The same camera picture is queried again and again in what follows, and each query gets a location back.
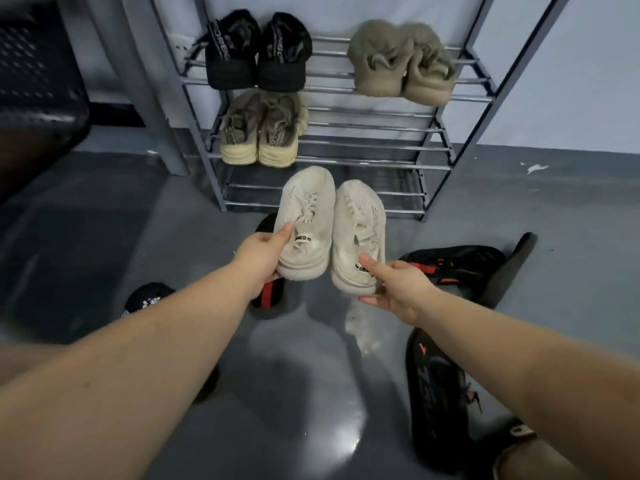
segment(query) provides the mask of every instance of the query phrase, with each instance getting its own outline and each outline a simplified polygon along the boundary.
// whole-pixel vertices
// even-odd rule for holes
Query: wall
[[[185,45],[199,32],[193,0],[155,0],[164,26],[175,47]],[[300,16],[315,34],[350,35],[369,18],[402,23],[431,23],[450,45],[462,42],[480,0],[207,0],[211,13],[220,16],[239,7],[250,7],[264,23],[277,9]],[[549,0],[495,0],[476,49],[496,80],[500,81],[513,62]],[[640,61],[634,58],[638,29],[634,14],[640,0],[571,0],[547,39],[532,59],[516,87],[481,139],[481,143],[640,152],[636,108],[640,89]],[[111,70],[100,44],[83,12],[82,3],[68,0],[63,16],[76,50],[92,100],[122,102],[126,97]],[[165,111],[176,127],[184,115],[172,104],[162,83],[165,76],[154,68],[152,50],[144,41],[143,58],[161,94]],[[314,57],[315,69],[349,69],[348,61]],[[330,80],[322,80],[328,85]],[[459,93],[474,93],[461,86]],[[206,127],[212,123],[219,99],[206,87],[189,88],[196,112]],[[361,105],[375,109],[421,110],[398,100],[376,100],[363,96],[305,93],[311,105]],[[452,102],[444,119],[454,142],[463,142],[484,110],[483,104]],[[393,124],[398,121],[372,121]],[[314,128],[325,134],[326,129]],[[386,137],[415,137],[411,133],[388,133]],[[372,136],[367,133],[349,136]]]

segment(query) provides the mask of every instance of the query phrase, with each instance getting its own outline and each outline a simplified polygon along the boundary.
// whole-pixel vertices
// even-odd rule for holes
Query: white paint chip
[[[542,166],[542,165],[535,164],[535,165],[530,166],[529,168],[527,168],[527,175],[530,175],[532,171],[544,170],[544,169],[547,169],[547,168],[549,168],[549,165]]]

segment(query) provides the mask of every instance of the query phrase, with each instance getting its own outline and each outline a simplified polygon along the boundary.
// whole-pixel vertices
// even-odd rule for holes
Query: sneaker
[[[359,180],[343,183],[335,195],[331,279],[347,294],[376,292],[376,279],[358,261],[366,253],[385,262],[387,215],[380,197]]]
[[[511,419],[498,431],[472,444],[467,466],[468,478],[470,480],[495,480],[505,477],[502,469],[507,457],[513,454],[519,446],[537,439],[537,434],[523,424],[520,419]],[[537,458],[535,463],[536,467],[540,469],[540,467],[544,467],[544,463],[548,462],[544,458]],[[531,470],[528,471],[530,475],[526,476],[527,478],[573,478],[575,480],[581,478],[575,475],[555,477],[550,474],[551,471],[547,471],[542,476],[531,476]]]
[[[411,23],[401,28],[413,40],[404,85],[404,97],[427,106],[444,106],[456,85],[456,71],[451,58],[432,28],[424,23]]]
[[[280,254],[276,271],[293,281],[312,280],[329,265],[335,185],[329,170],[310,166],[297,172],[282,189],[274,232],[293,224],[291,240]]]
[[[419,268],[434,284],[457,285],[471,301],[494,309],[537,241],[536,234],[524,234],[508,258],[489,246],[455,246],[413,251],[400,260]]]
[[[260,48],[260,26],[249,10],[235,10],[211,22],[213,37],[205,48],[207,80],[220,91],[255,86],[255,55]]]
[[[269,214],[258,225],[256,232],[273,232],[276,224],[277,214]],[[251,304],[256,308],[271,308],[276,306],[284,294],[284,278],[278,278],[272,282],[265,283],[260,291],[260,295],[251,300]]]
[[[358,94],[399,96],[412,54],[412,40],[405,38],[395,25],[384,20],[363,23],[347,50]]]
[[[229,165],[249,165],[258,160],[258,128],[267,106],[260,89],[250,89],[229,106],[220,123],[220,155]]]
[[[277,12],[262,32],[258,87],[276,93],[301,91],[312,51],[311,35],[299,19]]]
[[[143,308],[146,308],[148,306],[155,305],[160,300],[166,298],[174,292],[174,289],[169,288],[169,286],[165,285],[164,283],[147,283],[146,285],[142,285],[140,286],[140,288],[133,291],[131,295],[129,295],[126,303],[124,304],[124,312],[120,318],[124,318],[127,315],[131,315],[132,313],[142,310]],[[218,368],[218,366],[215,366],[207,380],[204,382],[204,385],[198,392],[198,395],[196,395],[196,398],[193,400],[193,403],[199,404],[208,399],[218,385],[219,379],[220,369]]]
[[[307,106],[297,94],[267,93],[268,112],[260,131],[260,163],[290,166],[298,156],[298,137],[309,126]]]
[[[419,328],[409,336],[405,362],[413,449],[428,468],[454,474],[470,444],[465,373]]]

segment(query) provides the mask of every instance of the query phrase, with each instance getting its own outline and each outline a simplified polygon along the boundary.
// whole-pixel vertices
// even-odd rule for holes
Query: tan shoe
[[[295,93],[265,93],[265,103],[268,111],[260,130],[260,163],[288,167],[298,156],[298,137],[309,126],[307,106]]]
[[[384,20],[363,23],[349,42],[347,56],[354,67],[358,94],[396,97],[413,55],[413,42]]]
[[[229,165],[249,165],[258,160],[258,128],[267,106],[260,89],[250,89],[229,106],[220,124],[220,155]]]
[[[414,46],[406,72],[404,97],[427,106],[444,106],[451,99],[457,78],[442,42],[424,23],[404,25],[400,31]]]

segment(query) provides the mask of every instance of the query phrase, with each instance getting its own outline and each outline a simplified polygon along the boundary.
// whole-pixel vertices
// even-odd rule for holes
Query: black chair
[[[0,13],[0,203],[89,128],[89,99],[55,2]]]

